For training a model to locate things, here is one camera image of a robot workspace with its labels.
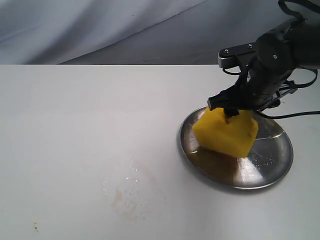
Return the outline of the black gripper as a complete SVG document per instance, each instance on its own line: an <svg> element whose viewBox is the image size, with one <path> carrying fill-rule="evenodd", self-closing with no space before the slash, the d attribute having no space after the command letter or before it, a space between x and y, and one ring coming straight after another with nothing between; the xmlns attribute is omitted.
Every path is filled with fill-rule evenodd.
<svg viewBox="0 0 320 240"><path fill-rule="evenodd" d="M240 114L240 110L260 111L272 105L276 107L279 100L273 101L273 95L292 74L291 70L278 72L266 67L246 67L241 72L226 72L228 75L238 76L231 87L219 94L209 97L207 106L210 111L224 108L226 118Z"/></svg>

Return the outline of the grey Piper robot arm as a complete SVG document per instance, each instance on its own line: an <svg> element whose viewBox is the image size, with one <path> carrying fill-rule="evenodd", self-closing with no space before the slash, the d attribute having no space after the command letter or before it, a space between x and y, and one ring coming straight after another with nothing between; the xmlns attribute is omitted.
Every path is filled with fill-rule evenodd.
<svg viewBox="0 0 320 240"><path fill-rule="evenodd" d="M228 118L237 116L240 110L263 116L265 109L278 107L282 97L315 82L313 79L297 84L288 78L295 69L318 74L320 24L288 20L255 42L222 49L218 53L218 65L226 74L234 67L240 71L234 85L208 98L208 108L222 108Z"/></svg>

